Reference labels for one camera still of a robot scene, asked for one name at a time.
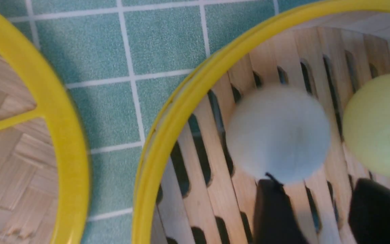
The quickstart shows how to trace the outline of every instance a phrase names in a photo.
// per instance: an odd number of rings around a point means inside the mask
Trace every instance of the yellow plastic rim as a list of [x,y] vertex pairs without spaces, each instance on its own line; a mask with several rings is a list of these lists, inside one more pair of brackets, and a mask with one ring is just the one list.
[[34,46],[0,15],[0,55],[34,97],[34,110],[0,121],[0,130],[42,117],[55,149],[58,211],[51,244],[80,243],[88,214],[90,165],[87,145],[63,85]]
[[167,159],[184,124],[215,82],[270,37],[308,20],[348,11],[390,13],[390,0],[329,0],[284,12],[242,34],[184,79],[158,114],[143,148],[133,196],[133,244],[150,243],[154,204]]

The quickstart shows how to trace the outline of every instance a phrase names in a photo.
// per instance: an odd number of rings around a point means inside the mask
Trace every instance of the yellow-green ball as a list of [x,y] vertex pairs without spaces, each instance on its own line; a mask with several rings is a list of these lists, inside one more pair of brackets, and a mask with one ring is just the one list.
[[390,177],[390,75],[365,84],[343,119],[345,144],[369,170]]

